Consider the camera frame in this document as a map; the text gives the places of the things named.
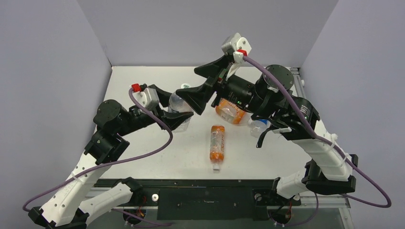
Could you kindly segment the clear water bottle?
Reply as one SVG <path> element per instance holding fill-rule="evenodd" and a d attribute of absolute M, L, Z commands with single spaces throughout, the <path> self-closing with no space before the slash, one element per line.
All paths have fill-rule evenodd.
<path fill-rule="evenodd" d="M 168 112 L 170 113 L 183 113 L 183 112 L 193 112 L 192 108 L 180 98 L 176 92 L 173 92 L 169 98 Z M 184 121 L 180 124 L 175 130 L 174 133 L 185 132 L 190 124 L 191 118 Z"/>

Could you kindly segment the slim orange drink bottle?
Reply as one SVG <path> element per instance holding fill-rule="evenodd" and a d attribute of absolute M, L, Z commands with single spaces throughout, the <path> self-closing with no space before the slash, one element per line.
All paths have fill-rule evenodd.
<path fill-rule="evenodd" d="M 213 125 L 210 132 L 209 159 L 214 172 L 221 170 L 221 164 L 224 161 L 224 142 L 225 127 L 222 125 Z"/>

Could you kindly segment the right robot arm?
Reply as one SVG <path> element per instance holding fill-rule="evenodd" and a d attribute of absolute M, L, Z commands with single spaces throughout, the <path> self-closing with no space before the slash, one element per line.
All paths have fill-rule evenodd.
<path fill-rule="evenodd" d="M 275 179 L 270 199 L 281 204 L 306 191 L 321 195 L 354 192 L 356 178 L 352 172 L 357 156 L 338 148 L 337 137 L 326 130 L 309 100 L 292 95 L 293 73 L 282 65 L 272 64 L 252 83 L 232 73 L 233 65 L 230 58 L 223 56 L 196 67 L 194 72 L 204 77 L 205 82 L 198 87 L 179 89 L 176 94 L 199 115 L 209 101 L 217 106 L 225 99 L 250 113 L 252 119 L 268 120 L 268 131 L 279 132 L 310 156 L 304 170 Z"/>

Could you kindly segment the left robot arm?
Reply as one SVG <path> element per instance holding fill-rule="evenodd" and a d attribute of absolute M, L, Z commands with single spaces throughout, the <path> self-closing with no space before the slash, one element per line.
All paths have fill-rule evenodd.
<path fill-rule="evenodd" d="M 121 155 L 129 146 L 124 136 L 152 124 L 158 124 L 171 135 L 192 117 L 192 112 L 166 112 L 170 93 L 154 85 L 134 84 L 128 94 L 134 103 L 129 109 L 113 99 L 99 105 L 93 119 L 96 131 L 69 177 L 51 189 L 53 196 L 46 203 L 28 210 L 33 223 L 45 229 L 85 229 L 115 207 L 141 202 L 143 187 L 131 177 L 96 197 L 86 196 L 106 171 L 124 163 Z"/>

